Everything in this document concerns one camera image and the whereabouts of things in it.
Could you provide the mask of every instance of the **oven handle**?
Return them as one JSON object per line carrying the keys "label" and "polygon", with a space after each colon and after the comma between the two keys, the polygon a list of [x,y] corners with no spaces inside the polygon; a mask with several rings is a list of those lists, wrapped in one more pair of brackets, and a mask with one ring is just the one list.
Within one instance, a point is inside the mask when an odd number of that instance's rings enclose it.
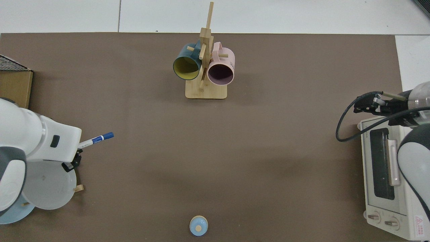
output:
{"label": "oven handle", "polygon": [[392,186],[400,186],[399,166],[397,163],[397,141],[387,140],[389,182]]}

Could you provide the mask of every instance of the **oven knob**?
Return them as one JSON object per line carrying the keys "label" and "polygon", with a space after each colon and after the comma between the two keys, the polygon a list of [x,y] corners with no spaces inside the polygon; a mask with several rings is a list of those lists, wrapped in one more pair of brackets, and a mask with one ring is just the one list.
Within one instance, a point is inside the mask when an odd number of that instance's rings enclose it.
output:
{"label": "oven knob", "polygon": [[400,223],[395,217],[391,217],[390,221],[385,221],[384,223],[388,226],[391,226],[394,230],[400,229]]}
{"label": "oven knob", "polygon": [[377,211],[373,211],[372,214],[367,215],[367,218],[370,218],[371,220],[375,221],[376,223],[381,222],[381,216]]}

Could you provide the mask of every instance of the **oven door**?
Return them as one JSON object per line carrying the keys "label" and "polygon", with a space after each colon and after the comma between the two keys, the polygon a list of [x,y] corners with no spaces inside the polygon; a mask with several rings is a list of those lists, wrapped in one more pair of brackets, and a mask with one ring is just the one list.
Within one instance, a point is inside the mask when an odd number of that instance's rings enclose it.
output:
{"label": "oven door", "polygon": [[[363,121],[361,128],[381,119]],[[396,159],[398,145],[404,136],[403,127],[388,126],[388,122],[385,122],[364,133],[362,138],[368,205],[407,215],[405,181]]]}

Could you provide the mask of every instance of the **pink mug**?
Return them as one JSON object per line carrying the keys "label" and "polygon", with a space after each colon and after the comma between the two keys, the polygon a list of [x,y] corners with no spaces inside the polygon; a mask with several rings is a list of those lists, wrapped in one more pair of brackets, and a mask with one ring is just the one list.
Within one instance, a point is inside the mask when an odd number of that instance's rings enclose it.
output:
{"label": "pink mug", "polygon": [[234,53],[222,47],[221,42],[214,43],[212,61],[209,64],[207,77],[216,85],[230,84],[234,79]]}

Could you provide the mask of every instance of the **white plate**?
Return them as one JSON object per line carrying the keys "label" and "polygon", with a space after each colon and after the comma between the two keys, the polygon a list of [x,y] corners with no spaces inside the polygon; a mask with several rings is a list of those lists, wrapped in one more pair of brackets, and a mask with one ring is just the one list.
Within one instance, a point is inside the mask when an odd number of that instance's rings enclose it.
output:
{"label": "white plate", "polygon": [[76,187],[75,170],[65,172],[58,161],[28,161],[22,195],[41,209],[57,209],[70,201]]}
{"label": "white plate", "polygon": [[21,194],[18,197],[18,200],[16,200],[16,202],[12,205],[12,207],[10,207],[9,210],[6,211],[6,213],[0,216],[0,224],[14,223],[20,221],[21,219],[29,215],[34,209],[34,205],[28,204],[22,206],[22,204],[26,202],[27,200],[25,200],[25,198]]}

